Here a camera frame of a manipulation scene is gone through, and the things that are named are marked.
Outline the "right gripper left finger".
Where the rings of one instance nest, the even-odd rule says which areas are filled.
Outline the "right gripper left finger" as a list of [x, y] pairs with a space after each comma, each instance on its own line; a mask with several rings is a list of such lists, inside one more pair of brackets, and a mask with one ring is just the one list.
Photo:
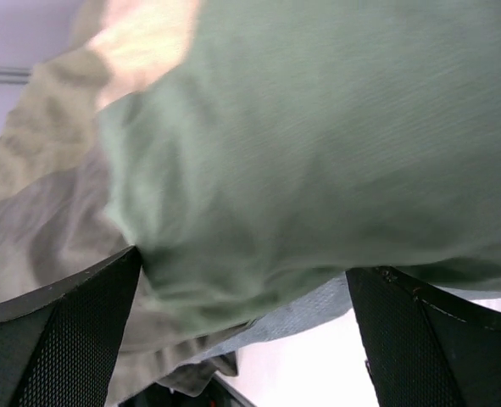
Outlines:
[[0, 407], [104, 405], [140, 269], [128, 248], [0, 303]]

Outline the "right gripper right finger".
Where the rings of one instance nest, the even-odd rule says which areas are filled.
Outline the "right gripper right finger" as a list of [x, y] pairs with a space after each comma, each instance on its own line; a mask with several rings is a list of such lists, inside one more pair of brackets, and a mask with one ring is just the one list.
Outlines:
[[379, 405], [501, 407], [501, 312], [392, 267], [346, 276]]

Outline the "white pillow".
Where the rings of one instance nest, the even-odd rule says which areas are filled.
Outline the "white pillow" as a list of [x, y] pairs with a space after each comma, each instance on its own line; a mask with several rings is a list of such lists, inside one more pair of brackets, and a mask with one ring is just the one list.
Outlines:
[[305, 332], [345, 315], [351, 308], [347, 278], [341, 273], [314, 291], [255, 321], [245, 331], [214, 346], [202, 355], [202, 359]]

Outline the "patchwork green beige pillowcase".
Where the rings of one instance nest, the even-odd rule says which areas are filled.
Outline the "patchwork green beige pillowcase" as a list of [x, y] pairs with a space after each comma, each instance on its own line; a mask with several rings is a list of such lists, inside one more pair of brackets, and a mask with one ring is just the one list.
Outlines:
[[501, 293], [501, 1], [87, 1], [0, 135], [0, 303], [143, 257], [117, 404], [346, 270]]

